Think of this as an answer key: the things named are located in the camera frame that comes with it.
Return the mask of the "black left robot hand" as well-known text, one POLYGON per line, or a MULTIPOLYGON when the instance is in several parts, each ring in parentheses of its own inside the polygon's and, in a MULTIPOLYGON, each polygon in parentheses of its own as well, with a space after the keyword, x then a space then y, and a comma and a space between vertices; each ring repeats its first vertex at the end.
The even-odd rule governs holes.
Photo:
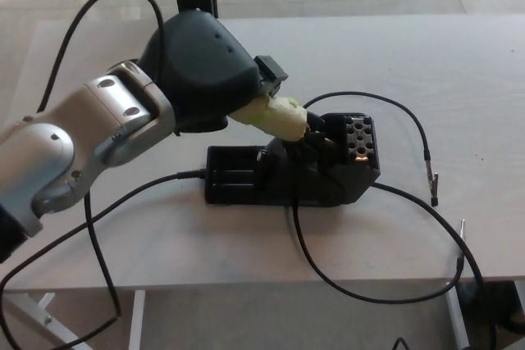
POLYGON ((177 134, 225 129, 228 115, 276 95, 288 77, 272 57, 251 57, 218 19, 199 10, 165 21, 137 65, 170 102, 177 134))

